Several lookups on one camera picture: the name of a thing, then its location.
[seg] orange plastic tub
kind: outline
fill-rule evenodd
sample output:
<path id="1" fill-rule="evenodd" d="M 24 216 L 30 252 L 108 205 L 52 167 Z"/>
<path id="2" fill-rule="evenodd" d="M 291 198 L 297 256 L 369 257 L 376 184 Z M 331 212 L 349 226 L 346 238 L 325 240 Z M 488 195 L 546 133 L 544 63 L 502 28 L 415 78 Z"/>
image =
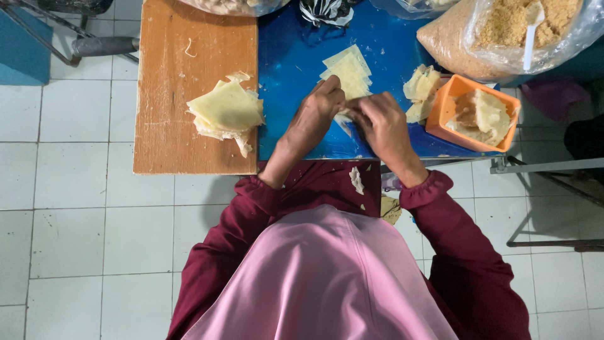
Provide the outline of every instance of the orange plastic tub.
<path id="1" fill-rule="evenodd" d="M 445 124 L 447 124 L 447 122 L 453 118 L 453 116 L 455 116 L 454 97 L 462 96 L 476 89 L 480 89 L 486 93 L 492 94 L 506 105 L 506 113 L 508 116 L 510 116 L 510 123 L 512 127 L 508 130 L 505 138 L 503 138 L 501 143 L 499 143 L 497 146 L 487 145 L 445 127 Z M 428 116 L 428 120 L 426 121 L 426 132 L 470 150 L 478 152 L 506 152 L 510 148 L 510 143 L 512 142 L 512 137 L 514 136 L 514 131 L 516 130 L 519 112 L 520 100 L 497 90 L 493 90 L 492 88 L 484 86 L 483 84 L 477 83 L 473 80 L 454 74 L 451 77 L 451 80 L 449 80 L 436 92 L 434 106 L 432 107 L 430 116 Z"/>

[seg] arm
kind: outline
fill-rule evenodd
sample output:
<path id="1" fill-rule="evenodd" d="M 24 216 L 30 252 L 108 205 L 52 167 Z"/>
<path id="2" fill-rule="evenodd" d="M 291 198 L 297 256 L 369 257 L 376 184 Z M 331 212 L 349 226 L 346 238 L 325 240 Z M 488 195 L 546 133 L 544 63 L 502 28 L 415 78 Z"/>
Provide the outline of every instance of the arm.
<path id="1" fill-rule="evenodd" d="M 432 171 L 404 189 L 400 205 L 436 251 L 430 283 L 464 329 L 481 339 L 530 339 L 529 312 L 512 290 L 512 268 L 446 191 L 453 182 Z"/>
<path id="2" fill-rule="evenodd" d="M 405 187 L 401 207 L 436 251 L 430 283 L 464 330 L 478 339 L 530 339 L 529 314 L 503 262 L 471 217 L 446 193 L 453 182 L 428 171 L 411 147 L 405 113 L 389 93 L 349 103 L 373 151 Z"/>
<path id="3" fill-rule="evenodd" d="M 277 216 L 280 189 L 291 169 L 321 141 L 343 106 L 338 77 L 319 82 L 302 101 L 264 170 L 237 182 L 237 195 L 218 225 L 189 253 L 167 339 L 181 339 L 216 301 L 269 219 Z"/>

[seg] floor tile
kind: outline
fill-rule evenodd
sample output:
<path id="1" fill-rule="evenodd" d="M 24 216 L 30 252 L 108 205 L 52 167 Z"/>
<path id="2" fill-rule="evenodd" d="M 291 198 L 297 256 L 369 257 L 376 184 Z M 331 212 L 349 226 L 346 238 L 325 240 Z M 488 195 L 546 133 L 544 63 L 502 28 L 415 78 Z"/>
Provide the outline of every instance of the floor tile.
<path id="1" fill-rule="evenodd" d="M 135 175 L 133 143 L 110 143 L 107 206 L 174 205 L 173 175 Z"/>
<path id="2" fill-rule="evenodd" d="M 121 3 L 136 4 L 140 0 L 118 0 Z M 116 18 L 120 16 L 120 3 L 117 4 Z M 140 38 L 141 22 L 140 21 L 115 21 L 115 36 L 131 36 Z M 133 56 L 139 57 L 139 52 L 132 53 Z M 138 80 L 138 64 L 126 59 L 123 56 L 113 56 L 113 80 Z"/>
<path id="3" fill-rule="evenodd" d="M 543 115 L 537 108 L 535 108 L 522 94 L 522 91 L 517 92 L 518 99 L 522 108 L 520 109 L 520 115 L 518 116 L 519 123 L 525 126 L 564 126 L 564 124 L 557 123 L 545 115 Z"/>
<path id="4" fill-rule="evenodd" d="M 98 339 L 102 276 L 30 280 L 27 340 Z"/>
<path id="5" fill-rule="evenodd" d="M 530 255 L 506 255 L 503 261 L 512 266 L 514 279 L 510 284 L 514 292 L 520 295 L 529 314 L 537 312 L 535 305 L 535 285 L 533 284 L 533 266 Z"/>
<path id="6" fill-rule="evenodd" d="M 0 307 L 2 340 L 23 340 L 25 305 Z"/>
<path id="7" fill-rule="evenodd" d="M 512 136 L 512 141 L 513 142 L 519 142 L 521 140 L 520 135 L 521 135 L 521 128 L 516 128 L 514 130 L 514 135 Z"/>
<path id="8" fill-rule="evenodd" d="M 537 321 L 537 314 L 528 315 L 528 330 L 532 340 L 539 340 L 539 325 Z"/>
<path id="9" fill-rule="evenodd" d="M 31 211 L 0 211 L 0 306 L 25 304 L 32 219 Z"/>
<path id="10" fill-rule="evenodd" d="M 36 210 L 31 278 L 103 274 L 105 209 Z"/>
<path id="11" fill-rule="evenodd" d="M 52 12 L 57 16 L 60 16 L 63 19 L 80 19 L 82 16 L 80 14 L 73 14 L 73 13 L 61 13 L 61 12 Z M 90 16 L 91 19 L 98 19 L 98 20 L 113 20 L 115 16 L 115 1 L 111 4 L 111 6 L 109 7 L 109 9 L 102 14 L 99 14 L 97 16 Z"/>
<path id="12" fill-rule="evenodd" d="M 581 254 L 544 253 L 531 256 L 538 313 L 587 308 Z"/>
<path id="13" fill-rule="evenodd" d="M 575 204 L 580 239 L 604 239 L 604 209 L 580 197 L 575 197 Z"/>
<path id="14" fill-rule="evenodd" d="M 516 98 L 516 88 L 515 87 L 511 87 L 511 88 L 502 87 L 500 91 L 507 94 L 508 96 L 512 96 L 512 97 Z"/>
<path id="15" fill-rule="evenodd" d="M 70 23 L 79 26 L 79 19 L 67 19 Z M 67 59 L 71 59 L 71 42 L 77 34 L 54 21 L 48 24 L 54 30 L 53 46 L 58 49 Z M 99 37 L 113 36 L 113 20 L 88 21 L 86 30 Z M 77 67 L 65 65 L 59 58 L 51 54 L 50 78 L 51 79 L 111 79 L 112 56 L 84 57 Z"/>
<path id="16" fill-rule="evenodd" d="M 537 314 L 539 338 L 543 340 L 589 339 L 590 320 L 586 310 Z"/>
<path id="17" fill-rule="evenodd" d="M 447 193 L 453 198 L 474 197 L 474 182 L 472 180 L 472 163 L 465 162 L 443 165 L 433 168 L 447 174 L 453 180 L 453 188 Z"/>
<path id="18" fill-rule="evenodd" d="M 104 274 L 171 271 L 173 209 L 107 208 Z"/>
<path id="19" fill-rule="evenodd" d="M 172 273 L 106 276 L 103 339 L 163 339 L 172 308 Z"/>
<path id="20" fill-rule="evenodd" d="M 138 83 L 134 80 L 114 80 L 111 83 L 110 142 L 134 142 L 137 88 Z"/>
<path id="21" fill-rule="evenodd" d="M 115 19 L 115 1 L 112 2 L 111 6 L 105 13 L 95 16 L 94 19 L 103 19 L 103 20 Z"/>
<path id="22" fill-rule="evenodd" d="M 40 143 L 35 208 L 105 206 L 107 143 Z"/>
<path id="23" fill-rule="evenodd" d="M 564 147 L 564 142 L 525 142 L 522 141 L 522 160 L 528 164 L 562 162 L 572 160 Z M 528 196 L 569 196 L 572 193 L 534 173 L 525 173 Z"/>
<path id="24" fill-rule="evenodd" d="M 472 219 L 474 220 L 474 223 L 476 223 L 476 212 L 474 210 L 474 198 L 455 198 L 454 200 L 455 200 L 455 202 L 457 202 L 457 204 L 459 204 L 467 212 L 468 215 L 470 215 L 470 217 L 472 217 Z M 430 245 L 430 242 L 428 241 L 428 239 L 423 235 L 422 235 L 422 243 L 423 243 L 424 260 L 431 260 L 432 257 L 434 255 L 436 255 L 436 253 L 434 252 L 434 249 L 432 248 L 432 245 Z"/>
<path id="25" fill-rule="evenodd" d="M 583 271 L 589 308 L 604 308 L 604 253 L 583 253 Z"/>
<path id="26" fill-rule="evenodd" d="M 210 228 L 218 224 L 220 214 L 226 207 L 227 205 L 174 207 L 174 272 L 182 272 L 191 248 L 204 241 Z"/>
<path id="27" fill-rule="evenodd" d="M 181 272 L 172 273 L 172 314 L 174 314 L 174 308 L 178 301 L 178 293 L 181 291 L 181 280 Z"/>
<path id="28" fill-rule="evenodd" d="M 604 340 L 604 309 L 591 309 L 590 329 L 592 340 Z"/>
<path id="29" fill-rule="evenodd" d="M 36 142 L 40 123 L 40 86 L 0 85 L 0 142 Z"/>
<path id="30" fill-rule="evenodd" d="M 175 204 L 229 204 L 239 176 L 176 175 Z"/>
<path id="31" fill-rule="evenodd" d="M 512 142 L 508 155 L 522 159 L 520 143 Z M 491 174 L 494 160 L 472 162 L 474 197 L 517 197 L 525 196 L 524 177 L 520 174 Z"/>
<path id="32" fill-rule="evenodd" d="M 527 197 L 531 241 L 576 240 L 577 209 L 572 197 Z M 572 247 L 531 247 L 533 253 L 572 252 Z"/>
<path id="33" fill-rule="evenodd" d="M 143 0 L 115 0 L 115 20 L 141 20 Z"/>
<path id="34" fill-rule="evenodd" d="M 423 275 L 430 278 L 430 271 L 432 270 L 432 260 L 423 260 Z"/>
<path id="35" fill-rule="evenodd" d="M 419 268 L 419 270 L 424 273 L 424 269 L 423 269 L 423 260 L 416 260 L 417 263 L 417 267 Z"/>
<path id="36" fill-rule="evenodd" d="M 108 80 L 52 80 L 42 98 L 41 142 L 107 142 Z"/>
<path id="37" fill-rule="evenodd" d="M 384 192 L 386 195 L 392 198 L 399 199 L 399 191 L 389 191 Z M 399 233 L 405 239 L 411 254 L 416 260 L 423 259 L 423 240 L 422 233 L 417 228 L 417 225 L 413 221 L 413 216 L 407 210 L 402 209 L 399 219 L 394 224 L 394 228 L 399 231 Z"/>
<path id="38" fill-rule="evenodd" d="M 541 128 L 525 127 L 520 130 L 521 140 L 525 141 L 563 141 L 565 127 L 549 126 Z"/>
<path id="39" fill-rule="evenodd" d="M 36 181 L 35 143 L 0 143 L 0 209 L 31 209 Z"/>
<path id="40" fill-rule="evenodd" d="M 475 198 L 474 202 L 477 225 L 496 252 L 501 255 L 530 254 L 530 247 L 512 248 L 506 245 L 519 228 L 523 231 L 514 241 L 529 241 L 529 220 L 524 197 Z"/>

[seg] pink hijab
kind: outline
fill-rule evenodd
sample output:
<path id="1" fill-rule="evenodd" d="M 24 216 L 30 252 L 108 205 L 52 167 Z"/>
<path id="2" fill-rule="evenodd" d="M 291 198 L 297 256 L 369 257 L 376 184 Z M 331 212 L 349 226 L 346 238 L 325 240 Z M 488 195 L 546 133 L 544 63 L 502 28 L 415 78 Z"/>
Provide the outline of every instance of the pink hijab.
<path id="1" fill-rule="evenodd" d="M 266 228 L 183 339 L 457 337 L 398 231 L 324 204 Z"/>

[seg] clear plastic bag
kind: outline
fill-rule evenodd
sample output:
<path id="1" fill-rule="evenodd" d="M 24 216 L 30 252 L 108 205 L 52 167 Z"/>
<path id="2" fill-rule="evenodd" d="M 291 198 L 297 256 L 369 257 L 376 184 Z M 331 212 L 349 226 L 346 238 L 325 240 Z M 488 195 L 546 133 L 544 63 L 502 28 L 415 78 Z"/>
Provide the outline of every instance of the clear plastic bag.
<path id="1" fill-rule="evenodd" d="M 493 0 L 461 0 L 417 31 L 417 39 L 445 69 L 479 82 L 507 82 L 517 74 L 554 68 L 589 47 L 604 34 L 604 0 L 583 0 L 562 39 L 533 51 L 531 69 L 522 69 L 524 48 L 474 48 Z"/>
<path id="2" fill-rule="evenodd" d="M 180 0 L 200 10 L 232 16 L 263 16 L 285 6 L 289 0 Z"/>
<path id="3" fill-rule="evenodd" d="M 502 82 L 513 77 L 490 63 L 470 55 L 463 46 L 463 33 L 475 0 L 461 0 L 438 19 L 417 30 L 417 40 L 440 66 L 452 73 L 483 82 Z"/>
<path id="4" fill-rule="evenodd" d="M 523 47 L 490 44 L 475 47 L 477 36 L 492 13 L 493 0 L 477 1 L 463 34 L 464 49 L 473 57 L 511 74 L 537 74 L 552 69 L 576 56 L 604 34 L 604 1 L 579 1 L 581 8 L 575 14 L 568 31 L 558 42 L 533 49 L 531 68 L 522 67 Z"/>
<path id="5" fill-rule="evenodd" d="M 437 18 L 459 0 L 371 0 L 371 4 L 401 19 Z"/>

